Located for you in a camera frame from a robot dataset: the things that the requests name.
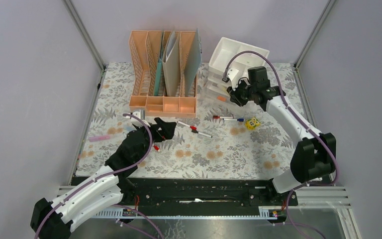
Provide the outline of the orange cap grey highlighter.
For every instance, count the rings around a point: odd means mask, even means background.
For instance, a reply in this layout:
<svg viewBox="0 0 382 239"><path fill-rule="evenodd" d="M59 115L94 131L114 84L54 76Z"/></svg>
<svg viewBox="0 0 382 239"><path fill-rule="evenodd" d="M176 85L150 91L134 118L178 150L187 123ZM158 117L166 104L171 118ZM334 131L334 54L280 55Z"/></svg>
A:
<svg viewBox="0 0 382 239"><path fill-rule="evenodd" d="M222 102L226 102L226 98L222 96L218 96L217 99Z"/></svg>

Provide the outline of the teal folder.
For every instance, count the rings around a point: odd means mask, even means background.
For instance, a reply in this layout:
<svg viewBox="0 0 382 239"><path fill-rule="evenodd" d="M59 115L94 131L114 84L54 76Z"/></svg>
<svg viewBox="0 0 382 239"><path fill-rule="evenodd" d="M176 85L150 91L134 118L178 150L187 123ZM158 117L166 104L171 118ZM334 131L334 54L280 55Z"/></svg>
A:
<svg viewBox="0 0 382 239"><path fill-rule="evenodd" d="M160 50L159 50L159 58L156 65L156 77L155 77L155 85L154 85L154 96L158 96L159 92L159 84L161 80L162 75L162 59L163 59L163 52L164 52L164 31L162 31L161 34L161 41L160 41Z"/></svg>

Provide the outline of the white plastic drawer unit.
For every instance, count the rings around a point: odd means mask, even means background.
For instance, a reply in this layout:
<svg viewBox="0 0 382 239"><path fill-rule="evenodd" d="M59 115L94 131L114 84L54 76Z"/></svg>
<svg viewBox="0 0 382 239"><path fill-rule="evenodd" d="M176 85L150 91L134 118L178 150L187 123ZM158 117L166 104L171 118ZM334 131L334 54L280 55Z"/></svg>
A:
<svg viewBox="0 0 382 239"><path fill-rule="evenodd" d="M256 54L246 53L238 56L231 65L228 65L229 61L242 51L254 51L265 58L268 58L270 53L267 49L222 37L208 64L208 77L202 89L204 97L223 106L237 106L230 101L227 88L235 88L240 78L248 77L249 68L264 66L266 63ZM226 102L219 101L218 96L225 97Z"/></svg>

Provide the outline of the light blue folder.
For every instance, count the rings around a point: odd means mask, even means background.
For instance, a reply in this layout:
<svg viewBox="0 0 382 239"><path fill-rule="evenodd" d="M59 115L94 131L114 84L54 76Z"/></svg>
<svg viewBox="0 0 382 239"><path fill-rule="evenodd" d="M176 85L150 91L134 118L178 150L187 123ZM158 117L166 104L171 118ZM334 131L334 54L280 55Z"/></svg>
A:
<svg viewBox="0 0 382 239"><path fill-rule="evenodd" d="M193 41L188 53L187 63L184 68L185 87L184 95L189 96L192 84L201 63L201 43L198 28L195 30Z"/></svg>

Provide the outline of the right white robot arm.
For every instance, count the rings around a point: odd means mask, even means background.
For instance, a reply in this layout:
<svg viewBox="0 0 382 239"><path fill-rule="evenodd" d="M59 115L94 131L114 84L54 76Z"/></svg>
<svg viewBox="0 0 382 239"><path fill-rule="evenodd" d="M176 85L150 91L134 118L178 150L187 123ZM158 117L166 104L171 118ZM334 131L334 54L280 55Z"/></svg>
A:
<svg viewBox="0 0 382 239"><path fill-rule="evenodd" d="M241 77L238 72L231 68L224 73L225 80L231 83L227 88L231 102L241 107L248 102L260 106L281 125L295 146L289 170L271 179L265 192L267 202L278 205L285 199L285 192L335 172L333 134L322 133L304 119L280 86L271 86L265 67L249 68Z"/></svg>

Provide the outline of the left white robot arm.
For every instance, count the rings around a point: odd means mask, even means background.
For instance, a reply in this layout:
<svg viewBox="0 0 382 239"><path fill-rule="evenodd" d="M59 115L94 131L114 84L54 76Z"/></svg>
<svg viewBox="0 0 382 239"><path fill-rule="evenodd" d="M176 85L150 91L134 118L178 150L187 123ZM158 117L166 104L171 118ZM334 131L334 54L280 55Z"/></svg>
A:
<svg viewBox="0 0 382 239"><path fill-rule="evenodd" d="M137 202L137 188L128 176L148 156L154 143L173 138L177 124L161 118L146 123L133 115L124 116L141 125L126 135L100 169L69 192L50 201L42 198L36 202L30 222L35 238L67 239L99 211L118 203Z"/></svg>

